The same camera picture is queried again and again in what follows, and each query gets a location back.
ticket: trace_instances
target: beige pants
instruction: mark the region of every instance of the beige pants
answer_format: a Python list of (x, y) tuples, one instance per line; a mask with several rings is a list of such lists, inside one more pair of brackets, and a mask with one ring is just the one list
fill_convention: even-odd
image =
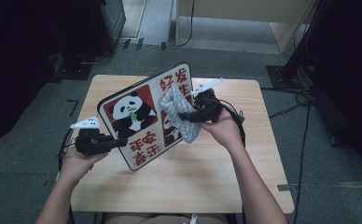
[[(107, 213), (105, 224), (189, 224), (191, 214)], [(199, 224), (227, 224), (225, 215), (198, 214)]]

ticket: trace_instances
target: person's left arm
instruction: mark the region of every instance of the person's left arm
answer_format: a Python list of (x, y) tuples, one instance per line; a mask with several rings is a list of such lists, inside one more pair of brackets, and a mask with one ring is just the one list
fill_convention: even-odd
[(75, 147), (69, 147), (63, 159), (59, 178), (50, 193), (36, 223), (67, 223), (71, 194), (79, 180), (108, 153), (85, 157)]

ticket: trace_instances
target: forearm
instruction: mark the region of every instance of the forearm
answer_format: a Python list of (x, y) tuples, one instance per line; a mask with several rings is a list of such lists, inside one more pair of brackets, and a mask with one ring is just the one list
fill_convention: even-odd
[(279, 204), (257, 172), (243, 145), (229, 148), (248, 223), (286, 223)]
[(50, 193), (37, 224), (67, 223), (71, 194), (74, 186), (58, 180)]

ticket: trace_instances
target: light wood tabletop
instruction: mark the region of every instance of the light wood tabletop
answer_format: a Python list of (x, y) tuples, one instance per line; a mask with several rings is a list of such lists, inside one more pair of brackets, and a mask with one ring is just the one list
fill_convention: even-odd
[[(145, 77), (93, 78), (78, 120), (97, 115), (105, 97)], [(212, 81), (193, 78), (192, 84)], [(216, 97), (245, 116), (246, 150), (283, 212), (294, 209), (266, 107), (255, 80), (225, 79)], [(108, 130), (102, 125), (101, 132)], [(181, 141), (138, 171), (129, 169), (117, 148), (94, 165), (75, 188), (74, 211), (141, 213), (241, 213), (242, 200), (228, 151), (201, 130), (191, 144)]]

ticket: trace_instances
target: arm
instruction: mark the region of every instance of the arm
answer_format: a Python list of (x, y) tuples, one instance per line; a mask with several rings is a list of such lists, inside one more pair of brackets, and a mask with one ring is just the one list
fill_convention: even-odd
[(232, 159), (247, 223), (287, 223), (285, 215), (251, 162), (239, 129), (226, 110), (216, 123), (200, 123), (225, 147)]
[(63, 160), (63, 168), (36, 223), (67, 223), (71, 194), (79, 180), (108, 153), (85, 157), (75, 147), (69, 147)]

